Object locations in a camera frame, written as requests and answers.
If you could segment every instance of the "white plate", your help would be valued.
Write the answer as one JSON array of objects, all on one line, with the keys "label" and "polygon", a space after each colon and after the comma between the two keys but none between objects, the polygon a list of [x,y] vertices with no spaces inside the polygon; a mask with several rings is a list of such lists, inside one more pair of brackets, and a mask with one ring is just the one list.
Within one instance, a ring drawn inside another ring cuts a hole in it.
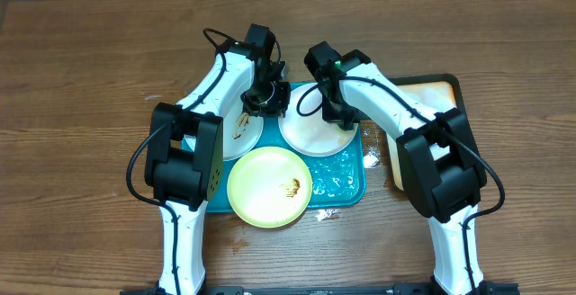
[{"label": "white plate", "polygon": [[[350,131],[342,130],[337,124],[327,123],[322,119],[322,110],[308,117],[302,117],[296,112],[296,104],[302,95],[315,84],[301,85],[290,95],[290,104],[286,117],[278,119],[280,132],[286,142],[294,150],[307,156],[331,156],[344,149],[356,134],[358,125]],[[322,94],[318,90],[306,95],[301,104],[301,112],[311,112],[322,102]]]},{"label": "white plate", "polygon": [[278,228],[306,210],[312,176],[292,151],[261,147],[232,167],[227,188],[230,205],[241,219],[260,228]]}]

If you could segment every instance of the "yellow plate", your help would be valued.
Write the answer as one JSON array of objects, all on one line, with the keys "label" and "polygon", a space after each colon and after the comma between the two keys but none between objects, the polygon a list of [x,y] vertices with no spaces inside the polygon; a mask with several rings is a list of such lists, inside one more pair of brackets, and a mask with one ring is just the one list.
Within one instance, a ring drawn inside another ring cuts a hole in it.
[{"label": "yellow plate", "polygon": [[310,170],[292,151],[261,147],[245,154],[230,171],[228,200],[247,223],[278,228],[306,210],[312,196]]}]

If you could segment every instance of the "table stain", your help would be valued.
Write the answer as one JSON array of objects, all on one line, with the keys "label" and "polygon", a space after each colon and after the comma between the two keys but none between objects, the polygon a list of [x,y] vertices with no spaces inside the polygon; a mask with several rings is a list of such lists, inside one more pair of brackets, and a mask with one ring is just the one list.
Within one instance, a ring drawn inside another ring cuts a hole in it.
[{"label": "table stain", "polygon": [[361,126],[364,139],[364,168],[374,168],[383,165],[383,153],[381,149],[382,129],[375,123],[364,123]]},{"label": "table stain", "polygon": [[162,97],[162,95],[150,95],[150,96],[144,97],[144,101],[152,101],[152,100],[158,99],[160,97]]},{"label": "table stain", "polygon": [[237,227],[241,227],[242,229],[244,229],[244,227],[247,225],[247,223],[242,220],[241,218],[239,218],[238,216],[232,216],[230,220],[228,220],[228,227],[229,228],[237,228]]},{"label": "table stain", "polygon": [[249,243],[245,239],[240,239],[232,244],[232,254],[237,254],[243,248],[249,246]]},{"label": "table stain", "polygon": [[318,210],[318,215],[316,216],[318,222],[324,219],[340,219],[340,210],[339,209],[325,209],[325,210]]},{"label": "table stain", "polygon": [[389,180],[389,179],[385,179],[384,180],[384,187],[386,188],[393,188],[394,187],[394,182]]}]

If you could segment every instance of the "black metal base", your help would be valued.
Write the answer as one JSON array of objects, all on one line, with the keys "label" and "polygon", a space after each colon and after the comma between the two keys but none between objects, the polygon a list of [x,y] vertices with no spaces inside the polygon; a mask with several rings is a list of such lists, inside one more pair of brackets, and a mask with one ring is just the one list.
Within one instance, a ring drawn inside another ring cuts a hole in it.
[{"label": "black metal base", "polygon": [[[520,295],[517,284],[482,282],[481,295]],[[241,287],[216,287],[205,295],[446,295],[434,282],[398,282],[390,287],[278,288],[249,290]]]}]

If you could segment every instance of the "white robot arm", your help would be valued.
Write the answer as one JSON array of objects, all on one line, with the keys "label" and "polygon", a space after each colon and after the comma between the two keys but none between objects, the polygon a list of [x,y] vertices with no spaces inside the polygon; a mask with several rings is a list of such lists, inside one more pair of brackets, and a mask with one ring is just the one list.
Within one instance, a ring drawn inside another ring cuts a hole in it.
[{"label": "white robot arm", "polygon": [[[391,83],[379,71],[374,63],[361,64],[346,72],[346,76],[364,77],[374,79],[388,86],[402,100],[407,102],[424,117],[433,121],[436,118],[435,110],[410,98],[396,85]],[[418,129],[424,124],[423,121],[414,117],[405,107],[400,105],[391,95],[382,89],[377,89],[369,83],[354,80],[341,80],[340,92],[344,102],[357,108],[376,122],[392,139],[396,140],[404,134],[408,128]],[[431,152],[435,160],[445,156],[449,152],[448,147],[431,146]],[[466,270],[464,260],[464,240],[462,236],[462,223],[464,219],[478,211],[478,205],[466,206],[454,213],[450,220],[441,223],[434,217],[428,219],[432,244],[436,256],[434,277],[436,282],[449,295],[467,294],[472,291],[472,286]],[[468,224],[468,244],[470,249],[470,261],[473,271],[473,279],[476,287],[484,279],[476,257],[476,240],[474,235],[473,221]]]},{"label": "white robot arm", "polygon": [[[213,113],[216,116],[221,116],[226,119],[227,116],[237,118],[239,113],[234,112],[230,114],[233,106],[240,107],[242,102],[240,96],[246,92],[254,81],[255,66],[254,61],[246,58],[246,56],[226,52],[225,59],[227,63],[226,72],[221,78],[218,75],[222,67],[222,57],[220,54],[216,55],[214,66],[202,82],[191,92],[188,96],[178,102],[183,108],[192,105],[200,96],[206,92],[208,87],[214,84],[219,79],[219,82],[213,87],[210,94],[208,94],[203,103],[191,109],[192,112],[200,114]],[[255,126],[259,122],[259,127],[262,129],[262,119],[251,119],[252,125]],[[230,125],[223,125],[223,137],[230,137],[227,128]],[[187,145],[192,151],[195,150],[196,137],[184,136]],[[231,152],[230,145],[236,142],[235,139],[229,139],[224,142],[223,155],[227,157],[226,153]],[[238,144],[239,148],[247,148],[249,150],[253,146],[247,144]],[[176,257],[178,258],[178,276],[180,283],[180,291],[182,294],[197,294],[203,286],[206,271],[203,266],[202,260],[202,247],[203,247],[203,228],[204,216],[206,212],[207,201],[203,201],[196,211],[190,211],[188,206],[176,201],[167,201],[166,205],[171,207],[176,215],[180,217],[178,220],[178,246],[176,249]],[[172,246],[174,237],[174,224],[172,223],[171,214],[163,208],[162,220],[164,224],[164,269],[160,277],[159,287],[169,294],[176,294],[176,282],[172,274]]]},{"label": "white robot arm", "polygon": [[[304,62],[319,83],[319,90],[323,95],[324,120],[336,122],[343,129],[346,129],[353,121],[367,117],[388,133],[392,139],[397,140],[404,136],[407,130],[415,132],[437,118],[438,110],[419,103],[403,93],[360,51],[355,50],[342,57],[326,42],[322,42],[310,49]],[[415,117],[405,105],[399,103],[395,97],[376,84],[383,85],[394,92],[427,121]],[[429,143],[427,147],[431,155],[430,160],[444,161],[443,157],[450,156],[450,147],[439,147],[437,143]],[[406,175],[413,174],[413,171],[409,172],[406,167],[400,166],[400,169],[406,169]],[[479,184],[483,185],[482,176],[479,180]],[[434,277],[437,284],[449,295],[469,293],[472,291],[472,284],[464,259],[462,225],[467,217],[478,211],[478,205],[473,201],[469,203],[463,201],[447,213],[434,215],[435,213],[428,209],[419,209],[419,207],[422,208],[422,206],[417,206],[420,200],[414,200],[419,198],[419,195],[413,192],[408,193],[408,196],[417,210],[428,217],[436,255]],[[470,268],[477,288],[483,281],[483,274],[476,256],[473,221],[468,224],[468,227]]]},{"label": "white robot arm", "polygon": [[[244,41],[228,39],[217,48],[211,71],[191,94],[177,106],[161,103],[153,112],[151,134],[163,125],[170,127],[149,142],[145,172],[154,197],[165,204],[160,207],[164,222],[160,291],[175,295],[201,292],[206,274],[204,217],[207,202],[220,183],[222,160],[242,156],[256,144],[262,116],[284,116],[286,112],[290,85],[280,82],[284,62],[270,61],[274,45],[275,36],[268,28],[252,24]],[[244,117],[250,118],[242,121],[244,127],[236,132],[236,125],[231,124]],[[185,139],[192,151],[170,147],[170,139]],[[170,210],[178,218],[176,223]]]}]

